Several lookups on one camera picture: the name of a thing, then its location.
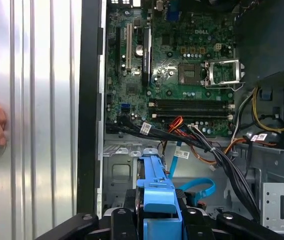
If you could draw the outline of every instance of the black expansion slot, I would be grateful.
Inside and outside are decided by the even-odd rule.
[[[149,103],[152,118],[206,118],[232,120],[232,102],[213,100],[153,99]]]
[[[150,82],[151,73],[151,46],[152,46],[152,31],[150,27],[144,28],[143,38],[143,72],[142,72],[142,85],[148,87]]]
[[[120,59],[121,59],[121,28],[116,27],[115,38],[115,75],[118,77],[120,73]]]

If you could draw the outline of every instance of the cable label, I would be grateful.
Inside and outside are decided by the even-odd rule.
[[[257,137],[258,137],[258,135],[254,135],[254,136],[251,138],[251,141],[252,141],[252,142],[255,142],[255,141],[257,140]]]
[[[261,133],[258,137],[257,137],[257,141],[264,141],[267,137],[267,134],[265,133]]]
[[[151,130],[151,127],[152,127],[151,124],[148,124],[148,123],[144,122],[142,127],[141,127],[140,133],[144,134],[144,135],[148,135],[148,133]]]
[[[180,149],[176,149],[174,156],[178,158],[188,159],[188,157],[190,156],[190,153],[188,151],[182,151]]]

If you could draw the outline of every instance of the sticker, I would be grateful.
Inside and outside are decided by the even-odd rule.
[[[251,141],[252,141],[252,142],[255,142],[256,139],[257,139],[257,137],[258,137],[258,135],[254,135],[254,136],[251,138]]]
[[[177,156],[178,158],[188,159],[190,156],[190,153],[188,151],[182,151],[182,150],[175,150],[174,156]]]
[[[257,141],[264,141],[267,137],[267,134],[265,133],[261,133],[258,137],[257,137]]]
[[[144,135],[148,135],[148,133],[151,130],[151,127],[152,127],[151,124],[148,124],[148,123],[144,122],[142,127],[141,127],[140,133],[144,134]]]
[[[211,169],[212,172],[216,170],[215,166],[213,166],[213,165],[210,165],[208,168]]]

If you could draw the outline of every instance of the side panel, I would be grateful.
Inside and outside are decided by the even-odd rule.
[[[0,240],[76,213],[81,2],[0,0]]]

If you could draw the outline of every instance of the sata port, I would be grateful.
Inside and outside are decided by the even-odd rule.
[[[121,104],[121,111],[123,113],[129,113],[130,110],[131,110],[131,105],[130,104],[127,104],[127,103]]]

